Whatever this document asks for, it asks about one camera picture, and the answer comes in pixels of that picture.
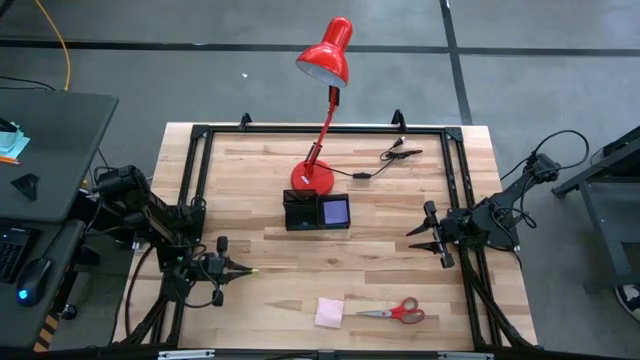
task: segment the gray floor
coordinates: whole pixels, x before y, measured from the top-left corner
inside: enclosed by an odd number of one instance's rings
[[[346,15],[352,44],[446,45],[437,0],[66,0],[44,1],[70,39],[309,44],[326,22]],[[458,44],[486,47],[640,48],[640,4],[633,0],[450,0]],[[6,38],[52,38],[31,1],[17,1],[0,23]],[[168,121],[321,121],[324,86],[293,65],[294,52],[74,50],[72,89],[112,94],[120,106],[102,143],[113,165],[151,175]],[[348,54],[351,80],[336,122],[460,124],[448,55]],[[640,58],[462,56],[474,124],[488,125],[506,173],[547,134],[583,132],[592,148],[637,126]],[[0,48],[0,74],[62,87],[60,50]],[[582,145],[555,139],[544,151],[561,163]],[[562,179],[584,168],[572,169]],[[549,186],[527,194],[539,228],[521,227],[524,278],[542,346],[640,357],[640,324],[612,293],[588,296],[582,283],[603,271],[577,194],[554,199]],[[54,348],[105,344],[130,254],[105,249],[119,277],[92,274],[75,289],[79,317],[64,322]]]

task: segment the gray desk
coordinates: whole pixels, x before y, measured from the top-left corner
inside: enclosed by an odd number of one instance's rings
[[[27,261],[41,257],[49,243],[54,240],[60,227],[64,226],[47,254],[52,259],[53,265],[49,272],[45,294],[38,304],[32,307],[18,305],[16,284],[0,283],[0,307],[2,307],[0,323],[3,324],[3,329],[0,331],[0,347],[31,349],[38,339],[40,329],[53,305],[58,286],[64,278],[66,267],[78,246],[84,223],[79,220],[69,220],[63,225],[42,222],[16,223],[15,221],[12,221],[12,224],[42,231]]]
[[[117,105],[111,96],[42,90],[0,90],[0,116],[31,141],[22,166],[0,164],[0,218],[63,221]],[[10,183],[27,173],[40,179],[30,201]]]

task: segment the wooden table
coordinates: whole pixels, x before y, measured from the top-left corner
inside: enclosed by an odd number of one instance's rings
[[[168,204],[175,204],[178,198],[192,125],[169,123],[166,127],[153,191]],[[473,190],[480,200],[501,190],[489,131],[484,126],[462,129]],[[404,148],[422,149],[424,153],[397,161],[371,180],[336,174],[333,193],[348,193],[350,198],[349,230],[287,232],[282,190],[291,187],[291,169],[303,160],[315,137],[215,135],[203,242],[215,249],[216,238],[228,236],[231,258],[260,269],[260,273],[224,287],[222,308],[185,309],[180,346],[471,350],[459,264],[445,270],[438,256],[408,248],[413,243],[431,241],[430,233],[405,237],[422,222],[425,200],[434,200],[441,216],[450,206],[439,138],[410,136]],[[347,172],[372,172],[381,166],[380,153],[397,138],[386,134],[329,134],[320,157]],[[453,145],[451,149],[459,175]],[[195,189],[199,156],[189,198]],[[132,272],[141,253],[136,255]],[[487,251],[487,258],[497,303],[523,336],[535,343],[516,259],[510,253],[493,250]],[[160,279],[155,254],[151,254],[134,287],[130,308],[133,326],[157,298]],[[211,290],[210,283],[200,282],[188,300],[194,304],[206,302]],[[425,321],[403,325],[354,315],[395,306],[407,296],[419,300],[427,314]],[[314,326],[318,297],[345,301],[341,329]],[[479,306],[479,311],[486,328],[484,306]],[[124,337],[123,314],[121,310],[116,340]],[[170,318],[165,319],[165,331]],[[483,334],[489,337],[488,331]]]

